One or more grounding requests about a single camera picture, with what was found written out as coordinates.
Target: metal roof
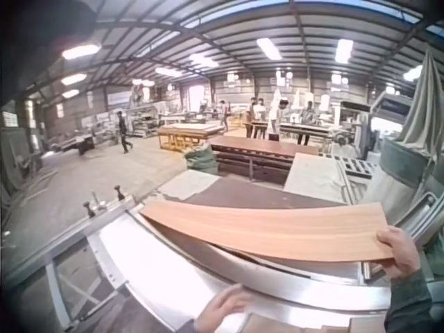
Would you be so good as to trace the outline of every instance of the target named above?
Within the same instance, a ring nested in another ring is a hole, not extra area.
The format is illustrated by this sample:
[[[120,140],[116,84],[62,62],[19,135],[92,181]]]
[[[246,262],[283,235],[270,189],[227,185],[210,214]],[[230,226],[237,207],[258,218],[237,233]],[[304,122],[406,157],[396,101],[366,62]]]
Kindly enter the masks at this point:
[[[74,60],[59,59],[27,93],[44,95],[45,105],[63,100],[68,89],[81,92],[106,85],[131,85],[134,78],[156,85],[226,76],[245,77],[290,69],[295,76],[328,79],[337,70],[362,84],[393,83],[413,91],[402,75],[420,65],[430,45],[444,81],[444,27],[411,1],[356,0],[83,0],[97,12],[91,38],[102,49]],[[269,37],[280,61],[269,60],[256,39]],[[335,62],[337,42],[354,41],[348,64]],[[193,65],[202,53],[216,68]],[[156,67],[182,72],[179,78]],[[76,73],[87,79],[65,87],[60,79]]]

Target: human hand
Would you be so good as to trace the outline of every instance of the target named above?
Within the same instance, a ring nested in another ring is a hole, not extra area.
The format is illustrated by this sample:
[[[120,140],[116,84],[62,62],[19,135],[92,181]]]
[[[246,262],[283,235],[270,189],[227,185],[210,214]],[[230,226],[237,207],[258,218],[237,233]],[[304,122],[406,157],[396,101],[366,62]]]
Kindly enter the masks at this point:
[[[418,250],[413,239],[402,229],[390,225],[376,234],[377,240],[391,247],[393,259],[380,261],[392,279],[405,278],[421,269]]]
[[[249,303],[250,295],[242,289],[241,284],[228,287],[205,306],[194,321],[194,328],[198,333],[213,333],[226,316],[244,312]]]

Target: woodworking machine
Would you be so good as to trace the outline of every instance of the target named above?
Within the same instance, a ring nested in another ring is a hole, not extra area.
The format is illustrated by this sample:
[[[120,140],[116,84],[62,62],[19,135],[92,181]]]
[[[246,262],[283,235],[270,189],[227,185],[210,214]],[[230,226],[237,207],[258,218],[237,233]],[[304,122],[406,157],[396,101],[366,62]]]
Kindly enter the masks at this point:
[[[80,239],[87,239],[103,275],[116,293],[131,293],[164,325],[174,330],[195,318],[220,290],[242,283],[253,294],[251,312],[298,327],[359,327],[361,321],[383,332],[382,321],[390,305],[390,289],[377,265],[362,262],[299,262],[239,254],[153,225],[139,214],[149,200],[174,200],[197,205],[251,208],[318,207],[310,200],[275,189],[188,170],[150,192],[142,200],[124,195],[100,207],[52,241],[39,255],[22,262],[3,279],[7,290],[18,287],[40,267],[48,266]],[[440,230],[444,195],[425,194],[399,221],[419,246]],[[425,272],[434,304],[444,302],[444,281]],[[58,285],[51,289],[56,303]],[[55,309],[59,321],[66,309]],[[88,316],[65,326],[73,332]],[[241,332],[250,314],[228,317],[218,332]]]

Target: brown board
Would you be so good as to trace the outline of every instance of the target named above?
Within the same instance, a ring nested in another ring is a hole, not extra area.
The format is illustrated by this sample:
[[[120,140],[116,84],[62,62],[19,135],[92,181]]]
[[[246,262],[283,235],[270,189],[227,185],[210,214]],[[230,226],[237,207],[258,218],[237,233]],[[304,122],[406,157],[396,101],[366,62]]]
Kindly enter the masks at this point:
[[[258,153],[275,154],[287,157],[294,157],[296,153],[318,155],[319,150],[313,146],[301,146],[289,142],[276,142],[260,139],[248,139],[246,137],[230,137],[219,135],[209,140],[212,146],[220,146],[231,149],[244,149]]]
[[[251,210],[154,200],[141,214],[203,241],[257,255],[313,262],[393,257],[391,249],[376,240],[376,232],[387,226],[379,203]]]

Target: wooden table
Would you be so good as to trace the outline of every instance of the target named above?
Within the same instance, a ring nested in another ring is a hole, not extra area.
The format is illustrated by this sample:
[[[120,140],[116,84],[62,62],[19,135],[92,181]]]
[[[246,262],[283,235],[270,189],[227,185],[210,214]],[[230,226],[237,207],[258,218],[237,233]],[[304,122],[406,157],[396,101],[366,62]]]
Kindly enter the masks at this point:
[[[253,179],[254,166],[288,173],[296,153],[319,153],[312,146],[224,135],[211,138],[208,143],[216,152],[218,162],[248,167],[250,180]]]
[[[197,146],[201,140],[223,132],[223,126],[215,126],[201,123],[175,123],[162,126],[157,130],[159,145],[161,149],[170,151],[183,151],[190,146]],[[162,142],[162,137],[166,137],[166,142]]]

